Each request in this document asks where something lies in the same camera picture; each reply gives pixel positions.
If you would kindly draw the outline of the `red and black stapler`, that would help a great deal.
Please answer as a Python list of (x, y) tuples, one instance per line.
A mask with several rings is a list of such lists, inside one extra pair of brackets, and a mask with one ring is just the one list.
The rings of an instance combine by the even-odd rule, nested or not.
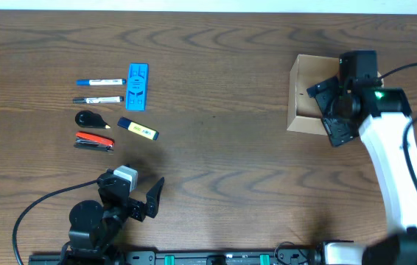
[(89, 149), (101, 152), (112, 152), (115, 146), (113, 139), (95, 135), (88, 132), (77, 132), (74, 147), (78, 149)]

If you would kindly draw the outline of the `brown cardboard box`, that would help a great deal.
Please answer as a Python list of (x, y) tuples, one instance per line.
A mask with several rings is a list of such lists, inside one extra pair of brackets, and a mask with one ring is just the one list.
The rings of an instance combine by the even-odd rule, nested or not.
[(347, 52), (339, 58), (300, 54), (290, 70), (287, 130), (326, 135), (322, 113), (307, 89), (331, 77), (344, 81), (348, 77), (378, 76), (377, 58), (367, 51)]

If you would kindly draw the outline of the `blue plastic case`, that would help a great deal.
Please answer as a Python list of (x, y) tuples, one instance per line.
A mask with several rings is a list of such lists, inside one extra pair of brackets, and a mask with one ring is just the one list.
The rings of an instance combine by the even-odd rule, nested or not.
[(128, 111), (145, 111), (147, 105), (149, 65), (131, 63), (127, 76), (125, 107)]

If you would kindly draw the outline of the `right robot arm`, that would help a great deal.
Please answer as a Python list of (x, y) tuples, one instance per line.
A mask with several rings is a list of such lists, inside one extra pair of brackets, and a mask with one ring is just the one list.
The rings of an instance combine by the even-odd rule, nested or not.
[(332, 146), (360, 138), (374, 165), (388, 235), (375, 244), (325, 241), (311, 264), (417, 264), (416, 119), (401, 88), (386, 88), (374, 51), (346, 52), (338, 73), (308, 88)]

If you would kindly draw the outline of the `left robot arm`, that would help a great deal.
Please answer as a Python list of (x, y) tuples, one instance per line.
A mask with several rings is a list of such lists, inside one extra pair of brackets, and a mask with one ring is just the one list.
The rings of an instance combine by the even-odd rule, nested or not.
[(165, 179), (161, 178), (146, 194), (146, 201), (130, 197), (137, 184), (133, 169), (109, 169), (97, 178), (100, 202), (85, 200), (69, 214), (68, 250), (61, 250), (60, 264), (125, 264), (125, 254), (113, 245), (114, 239), (131, 218), (144, 221), (158, 214)]

